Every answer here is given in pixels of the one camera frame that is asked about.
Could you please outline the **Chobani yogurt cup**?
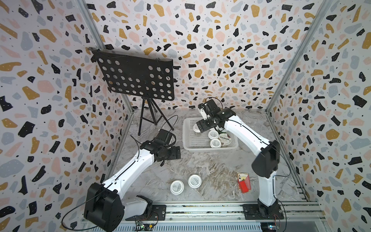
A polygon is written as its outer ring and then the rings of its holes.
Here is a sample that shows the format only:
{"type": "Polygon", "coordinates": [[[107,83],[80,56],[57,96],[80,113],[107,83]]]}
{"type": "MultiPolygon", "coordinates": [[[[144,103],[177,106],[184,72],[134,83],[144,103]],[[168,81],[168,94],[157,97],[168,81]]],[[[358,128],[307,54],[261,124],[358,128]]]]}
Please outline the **Chobani yogurt cup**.
{"type": "Polygon", "coordinates": [[[226,147],[232,143],[232,138],[226,133],[221,133],[218,140],[221,142],[222,147],[226,147]]]}

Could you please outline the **green yogurt cup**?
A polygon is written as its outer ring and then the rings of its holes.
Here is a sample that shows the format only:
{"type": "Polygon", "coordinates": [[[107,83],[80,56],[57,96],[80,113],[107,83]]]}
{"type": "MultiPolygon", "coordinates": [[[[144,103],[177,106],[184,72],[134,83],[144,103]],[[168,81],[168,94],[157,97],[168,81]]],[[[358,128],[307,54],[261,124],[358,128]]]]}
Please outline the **green yogurt cup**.
{"type": "Polygon", "coordinates": [[[227,132],[226,129],[221,128],[221,127],[219,127],[219,126],[216,126],[216,127],[215,127],[215,130],[216,130],[219,134],[221,134],[221,133],[226,133],[226,132],[227,132]]]}

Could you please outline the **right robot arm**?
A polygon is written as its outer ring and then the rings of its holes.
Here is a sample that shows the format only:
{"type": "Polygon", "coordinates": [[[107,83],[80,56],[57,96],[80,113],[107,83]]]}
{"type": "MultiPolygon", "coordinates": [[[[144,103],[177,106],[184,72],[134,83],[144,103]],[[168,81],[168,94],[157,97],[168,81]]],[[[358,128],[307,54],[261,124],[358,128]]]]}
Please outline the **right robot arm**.
{"type": "Polygon", "coordinates": [[[262,218],[278,215],[280,207],[275,196],[274,178],[280,162],[280,144],[270,141],[245,124],[230,108],[221,109],[214,100],[201,103],[198,110],[202,120],[196,124],[201,132],[211,128],[226,130],[234,134],[254,153],[251,166],[259,177],[259,198],[256,214],[262,218]]]}

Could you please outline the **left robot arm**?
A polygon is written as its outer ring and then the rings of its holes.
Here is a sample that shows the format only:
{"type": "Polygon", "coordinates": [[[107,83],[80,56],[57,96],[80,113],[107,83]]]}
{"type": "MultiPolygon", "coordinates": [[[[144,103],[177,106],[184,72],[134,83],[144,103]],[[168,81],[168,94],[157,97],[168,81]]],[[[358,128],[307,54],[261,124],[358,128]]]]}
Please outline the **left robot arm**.
{"type": "Polygon", "coordinates": [[[125,194],[137,178],[152,164],[181,158],[176,136],[161,129],[152,140],[137,143],[137,152],[116,174],[103,183],[93,183],[87,194],[84,219],[106,232],[115,230],[122,220],[150,219],[156,213],[153,201],[143,195],[125,200],[125,194]]]}

